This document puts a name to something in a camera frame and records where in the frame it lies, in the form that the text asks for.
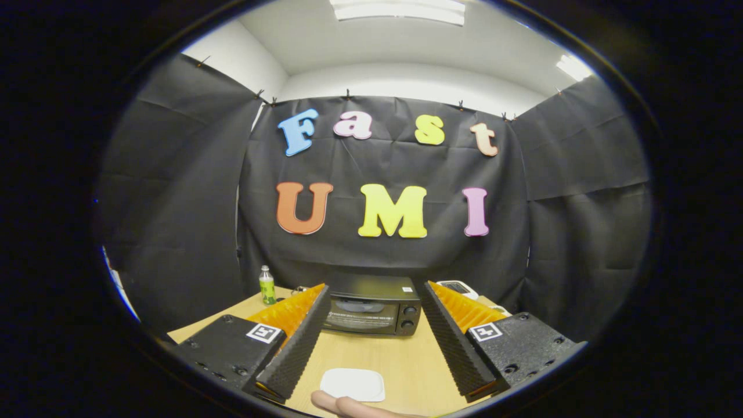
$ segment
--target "black foam pad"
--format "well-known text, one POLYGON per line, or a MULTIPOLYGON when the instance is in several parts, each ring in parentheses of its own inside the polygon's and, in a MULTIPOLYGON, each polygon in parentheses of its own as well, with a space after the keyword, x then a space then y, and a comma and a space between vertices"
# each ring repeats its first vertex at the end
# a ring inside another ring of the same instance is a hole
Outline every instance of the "black foam pad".
POLYGON ((472 344, 449 315, 447 308, 434 293, 431 285, 424 283, 424 290, 419 294, 431 330, 444 354, 459 394, 465 396, 468 402, 472 402, 508 389, 509 385, 505 379, 497 371, 494 373, 480 359, 472 344), (488 385, 491 385, 488 390, 475 393, 478 389, 488 385))
POLYGON ((266 393, 257 391, 255 386, 246 386, 243 390, 257 393, 268 399, 283 403, 291 397, 296 383, 305 371, 307 361, 310 359, 312 350, 315 348, 322 325, 330 312, 329 286, 325 286, 315 300, 315 303, 307 313, 305 320, 299 325, 289 342, 271 360, 266 368, 258 375, 257 382, 264 385, 279 398, 266 396, 266 393))

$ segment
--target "white plate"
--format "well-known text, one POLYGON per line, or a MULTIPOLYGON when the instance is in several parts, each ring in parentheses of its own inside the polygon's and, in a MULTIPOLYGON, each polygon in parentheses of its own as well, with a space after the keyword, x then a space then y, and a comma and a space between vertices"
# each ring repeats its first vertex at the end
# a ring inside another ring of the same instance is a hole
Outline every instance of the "white plate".
POLYGON ((322 375, 320 390, 330 396, 348 396, 359 402, 382 402, 384 379, 373 370, 330 369, 322 375))

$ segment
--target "plastic bottle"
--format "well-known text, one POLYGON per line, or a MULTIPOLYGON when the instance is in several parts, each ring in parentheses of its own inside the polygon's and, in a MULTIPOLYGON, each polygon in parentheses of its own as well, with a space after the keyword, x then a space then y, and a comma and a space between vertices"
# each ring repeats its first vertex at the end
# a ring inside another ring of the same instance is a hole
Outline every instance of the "plastic bottle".
POLYGON ((268 272, 268 266, 261 267, 261 275, 258 277, 261 283, 261 296, 263 304, 273 305, 276 303, 276 290, 273 287, 273 276, 268 272))

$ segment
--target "ceiling light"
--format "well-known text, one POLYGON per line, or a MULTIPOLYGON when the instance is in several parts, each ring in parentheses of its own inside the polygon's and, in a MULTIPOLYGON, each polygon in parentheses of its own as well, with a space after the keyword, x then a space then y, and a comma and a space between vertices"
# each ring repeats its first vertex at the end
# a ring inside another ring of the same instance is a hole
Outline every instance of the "ceiling light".
POLYGON ((576 81, 581 81, 591 75, 591 70, 576 57, 563 55, 557 63, 557 68, 563 70, 567 75, 573 77, 576 81))
POLYGON ((464 4, 454 0, 330 0, 339 20, 413 17, 464 26, 464 4))

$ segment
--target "green bottle label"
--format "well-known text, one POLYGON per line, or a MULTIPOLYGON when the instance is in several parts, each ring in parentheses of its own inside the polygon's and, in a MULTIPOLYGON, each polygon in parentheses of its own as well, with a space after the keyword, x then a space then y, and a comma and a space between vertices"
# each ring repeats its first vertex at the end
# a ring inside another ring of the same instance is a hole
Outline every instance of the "green bottle label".
POLYGON ((273 288, 273 281, 260 282, 261 283, 261 295, 263 296, 263 303, 266 305, 273 305, 276 303, 276 290, 273 288))

